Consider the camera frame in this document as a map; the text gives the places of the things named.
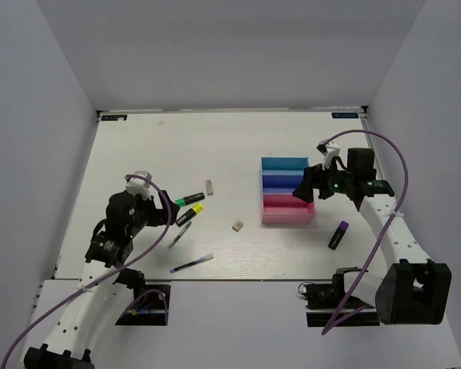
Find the green cap black highlighter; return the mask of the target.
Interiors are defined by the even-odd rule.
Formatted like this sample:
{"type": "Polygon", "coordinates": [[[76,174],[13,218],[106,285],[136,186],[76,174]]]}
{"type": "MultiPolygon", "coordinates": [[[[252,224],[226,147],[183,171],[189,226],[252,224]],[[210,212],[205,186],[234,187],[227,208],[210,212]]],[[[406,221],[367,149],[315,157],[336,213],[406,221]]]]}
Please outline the green cap black highlighter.
{"type": "Polygon", "coordinates": [[[205,195],[203,192],[197,193],[197,194],[191,194],[182,198],[179,198],[175,200],[174,202],[178,204],[180,207],[187,206],[189,204],[195,204],[198,203],[201,200],[205,199],[205,195]]]}

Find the yellow cap black highlighter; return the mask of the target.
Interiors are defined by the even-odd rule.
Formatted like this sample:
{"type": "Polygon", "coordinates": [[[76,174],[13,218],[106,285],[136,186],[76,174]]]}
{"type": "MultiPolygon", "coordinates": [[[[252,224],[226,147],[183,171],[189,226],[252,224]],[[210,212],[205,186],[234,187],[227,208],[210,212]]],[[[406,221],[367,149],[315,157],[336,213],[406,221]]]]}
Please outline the yellow cap black highlighter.
{"type": "Polygon", "coordinates": [[[197,203],[195,206],[184,212],[177,220],[176,225],[181,227],[183,224],[188,223],[192,218],[203,210],[203,205],[197,203]]]}

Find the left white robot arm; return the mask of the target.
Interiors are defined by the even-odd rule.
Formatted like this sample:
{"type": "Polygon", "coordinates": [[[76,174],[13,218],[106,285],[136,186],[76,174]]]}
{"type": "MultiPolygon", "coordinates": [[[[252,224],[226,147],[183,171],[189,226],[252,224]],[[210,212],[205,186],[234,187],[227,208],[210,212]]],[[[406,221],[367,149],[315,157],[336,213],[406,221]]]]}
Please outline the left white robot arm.
{"type": "Polygon", "coordinates": [[[62,309],[61,317],[40,347],[30,347],[24,356],[26,368],[93,368],[94,330],[110,321],[108,304],[121,287],[129,306],[143,304],[147,297],[143,274],[131,268],[129,256],[134,238],[146,227],[168,229],[180,210],[165,190],[158,189],[158,208],[150,190],[154,184],[139,174],[126,177],[125,190],[113,194],[105,217],[95,226],[75,292],[32,323],[36,327],[62,309]]]}

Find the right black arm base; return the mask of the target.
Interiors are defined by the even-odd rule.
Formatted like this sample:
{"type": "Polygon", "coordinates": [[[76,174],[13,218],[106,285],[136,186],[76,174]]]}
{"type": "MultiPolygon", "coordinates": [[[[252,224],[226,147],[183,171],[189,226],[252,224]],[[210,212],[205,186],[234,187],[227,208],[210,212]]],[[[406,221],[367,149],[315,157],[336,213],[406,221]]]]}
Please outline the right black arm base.
{"type": "MultiPolygon", "coordinates": [[[[306,317],[308,327],[326,327],[331,315],[345,295],[344,275],[350,275],[358,271],[360,271],[359,268],[340,268],[337,269],[329,283],[306,281],[298,286],[298,294],[307,302],[306,317]]],[[[380,322],[375,310],[369,307],[340,322],[338,326],[376,327],[380,326],[380,322]]]]}

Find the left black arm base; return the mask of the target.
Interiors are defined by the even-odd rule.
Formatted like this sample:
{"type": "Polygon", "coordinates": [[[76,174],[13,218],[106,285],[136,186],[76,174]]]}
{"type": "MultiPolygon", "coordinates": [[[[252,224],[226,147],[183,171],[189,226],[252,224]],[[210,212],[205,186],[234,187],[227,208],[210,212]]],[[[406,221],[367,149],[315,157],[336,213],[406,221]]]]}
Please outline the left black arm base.
{"type": "Polygon", "coordinates": [[[145,284],[134,292],[134,303],[116,322],[117,326],[165,327],[169,322],[170,284],[145,284]]]}

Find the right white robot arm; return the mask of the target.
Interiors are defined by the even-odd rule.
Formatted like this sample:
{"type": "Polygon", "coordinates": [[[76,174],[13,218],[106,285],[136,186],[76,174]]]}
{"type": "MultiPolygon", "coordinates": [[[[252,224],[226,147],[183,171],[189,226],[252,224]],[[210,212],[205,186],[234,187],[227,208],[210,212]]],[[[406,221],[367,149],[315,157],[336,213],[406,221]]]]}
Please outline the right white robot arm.
{"type": "Polygon", "coordinates": [[[307,284],[300,293],[313,309],[341,306],[375,308],[380,321],[389,324],[440,324],[446,309],[452,274],[445,263],[436,263],[420,247],[401,213],[395,210],[390,184],[376,176],[375,154],[370,148],[351,148],[347,162],[335,144],[320,145],[323,162],[305,168],[293,192],[310,204],[313,192],[320,199],[346,195],[376,236],[387,273],[376,276],[366,268],[339,268],[329,284],[307,284]]]}

